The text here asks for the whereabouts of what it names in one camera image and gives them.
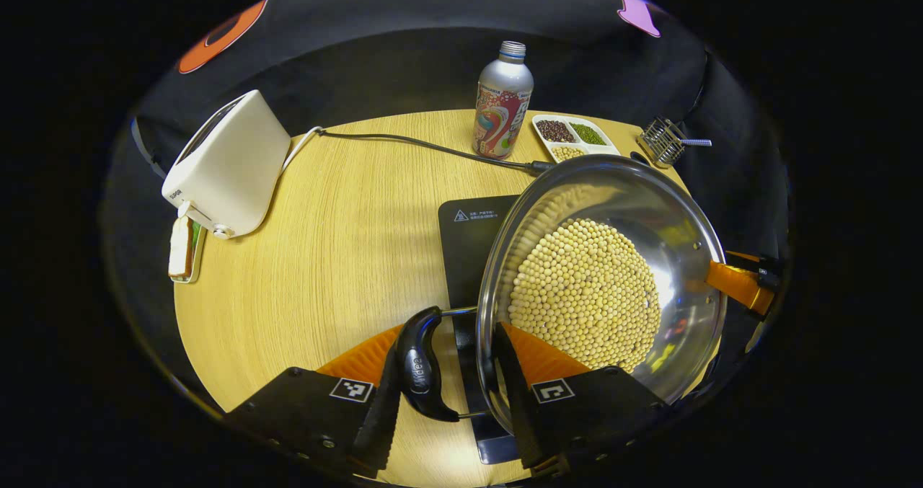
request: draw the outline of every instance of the black power cord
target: black power cord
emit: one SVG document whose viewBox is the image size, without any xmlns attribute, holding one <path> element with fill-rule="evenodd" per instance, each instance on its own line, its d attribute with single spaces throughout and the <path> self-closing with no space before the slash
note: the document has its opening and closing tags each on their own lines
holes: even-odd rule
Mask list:
<svg viewBox="0 0 923 488">
<path fill-rule="evenodd" d="M 531 174 L 531 176 L 538 176 L 543 172 L 546 172 L 551 167 L 554 167 L 554 164 L 551 162 L 541 162 L 540 160 L 534 160 L 528 164 L 522 164 L 520 162 L 507 162 L 504 160 L 494 160 L 487 159 L 484 156 L 472 155 L 471 153 L 462 153 L 462 151 L 457 151 L 455 149 L 449 149 L 448 147 L 437 146 L 434 143 L 425 142 L 418 138 L 413 138 L 409 136 L 391 136 L 390 134 L 385 133 L 359 133 L 359 134 L 345 134 L 345 133 L 330 133 L 327 130 L 320 129 L 317 130 L 317 133 L 320 136 L 329 136 L 333 138 L 353 138 L 353 139 L 378 139 L 378 140 L 399 140 L 407 143 L 415 143 L 416 146 L 428 147 L 429 149 L 435 149 L 437 151 L 442 151 L 443 153 L 449 153 L 449 155 L 463 156 L 465 159 L 478 160 L 478 162 L 484 162 L 485 164 L 491 164 L 494 166 L 507 167 L 508 169 L 520 169 L 524 172 Z"/>
</svg>

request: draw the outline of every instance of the white divided tray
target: white divided tray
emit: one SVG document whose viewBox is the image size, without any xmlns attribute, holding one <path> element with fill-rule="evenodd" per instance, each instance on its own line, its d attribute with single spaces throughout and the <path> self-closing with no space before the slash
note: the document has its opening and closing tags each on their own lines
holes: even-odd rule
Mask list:
<svg viewBox="0 0 923 488">
<path fill-rule="evenodd" d="M 568 132 L 574 137 L 574 142 L 552 142 L 551 140 L 547 140 L 547 138 L 542 136 L 542 132 L 538 129 L 537 123 L 540 120 L 557 120 L 559 123 L 564 123 L 564 126 L 568 128 Z M 583 124 L 584 126 L 593 128 L 593 130 L 596 131 L 596 134 L 598 134 L 599 138 L 603 139 L 603 142 L 606 143 L 606 145 L 597 146 L 593 143 L 583 142 L 583 139 L 580 138 L 579 134 L 577 134 L 577 131 L 574 131 L 573 127 L 570 127 L 570 123 Z M 566 115 L 535 115 L 531 118 L 531 126 L 535 129 L 535 133 L 538 134 L 538 138 L 541 139 L 544 147 L 548 150 L 548 155 L 551 155 L 552 159 L 554 159 L 558 164 L 561 161 L 558 160 L 557 156 L 551 152 L 551 150 L 555 147 L 574 147 L 576 149 L 580 149 L 584 153 L 587 153 L 587 155 L 621 155 L 619 150 L 616 149 L 616 146 L 614 146 L 612 141 L 609 140 L 609 137 L 603 133 L 603 130 L 599 129 L 599 126 L 596 124 L 591 123 L 590 120 L 580 119 L 579 117 L 568 117 Z"/>
</svg>

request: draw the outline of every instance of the wooden tabletop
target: wooden tabletop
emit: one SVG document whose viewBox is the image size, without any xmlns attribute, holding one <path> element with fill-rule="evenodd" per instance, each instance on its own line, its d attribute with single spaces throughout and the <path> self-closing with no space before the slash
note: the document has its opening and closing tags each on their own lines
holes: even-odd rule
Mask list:
<svg viewBox="0 0 923 488">
<path fill-rule="evenodd" d="M 511 161 L 553 161 L 531 126 L 541 113 L 548 112 L 527 115 Z M 584 119 L 623 156 L 640 152 L 639 127 Z M 474 110 L 449 110 L 329 129 L 402 134 L 471 152 L 473 125 Z M 683 186 L 675 170 L 665 174 Z M 313 137 L 279 179 L 263 225 L 228 241 L 208 237 L 198 281 L 175 286 L 176 318 L 195 372 L 230 412 L 286 367 L 317 369 L 422 308 L 448 308 L 439 206 L 518 195 L 532 180 L 520 170 L 408 143 Z M 467 412 L 451 320 L 436 330 L 433 345 L 446 404 Z M 402 400 L 379 479 L 452 488 L 526 476 L 518 461 L 482 465 L 468 420 L 436 422 Z"/>
</svg>

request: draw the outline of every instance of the black pan handle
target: black pan handle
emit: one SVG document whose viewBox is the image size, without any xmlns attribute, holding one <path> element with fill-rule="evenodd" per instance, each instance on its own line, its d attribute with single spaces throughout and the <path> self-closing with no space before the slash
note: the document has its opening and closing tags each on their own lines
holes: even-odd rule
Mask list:
<svg viewBox="0 0 923 488">
<path fill-rule="evenodd" d="M 416 412 L 441 422 L 458 422 L 459 413 L 442 402 L 442 374 L 433 352 L 433 332 L 442 321 L 438 306 L 413 315 L 401 328 L 394 352 L 401 364 L 401 391 Z"/>
</svg>

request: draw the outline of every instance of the bread slice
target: bread slice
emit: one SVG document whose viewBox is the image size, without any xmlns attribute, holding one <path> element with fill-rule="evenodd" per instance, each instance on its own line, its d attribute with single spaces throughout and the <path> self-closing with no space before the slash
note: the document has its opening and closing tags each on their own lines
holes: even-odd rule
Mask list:
<svg viewBox="0 0 923 488">
<path fill-rule="evenodd" d="M 167 274 L 171 278 L 188 278 L 192 275 L 192 219 L 189 216 L 176 218 L 170 236 L 170 265 Z"/>
</svg>

